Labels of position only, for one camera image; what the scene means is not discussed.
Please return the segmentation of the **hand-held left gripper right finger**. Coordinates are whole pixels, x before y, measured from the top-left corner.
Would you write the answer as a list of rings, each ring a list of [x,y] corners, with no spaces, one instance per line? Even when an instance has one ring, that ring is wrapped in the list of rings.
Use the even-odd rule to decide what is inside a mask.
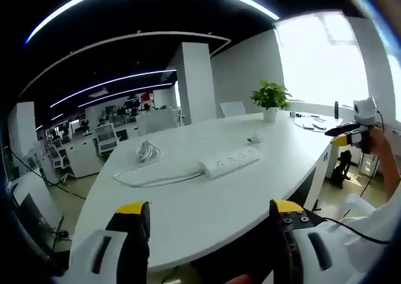
[[[316,228],[325,221],[321,216],[295,202],[272,199],[269,217],[274,283],[314,283],[333,267],[329,247]]]

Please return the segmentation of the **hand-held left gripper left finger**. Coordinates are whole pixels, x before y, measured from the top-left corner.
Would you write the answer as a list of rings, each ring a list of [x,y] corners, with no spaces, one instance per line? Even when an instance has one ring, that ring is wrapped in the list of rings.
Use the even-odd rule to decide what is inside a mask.
[[[119,207],[105,229],[94,231],[71,254],[68,283],[146,283],[150,206]]]

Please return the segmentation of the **person's right hand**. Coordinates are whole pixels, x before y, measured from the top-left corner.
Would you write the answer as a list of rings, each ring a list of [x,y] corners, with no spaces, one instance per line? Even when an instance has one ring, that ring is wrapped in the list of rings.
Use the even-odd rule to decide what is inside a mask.
[[[390,148],[390,144],[384,134],[384,131],[377,127],[370,127],[368,132],[370,152],[377,156],[381,156]]]

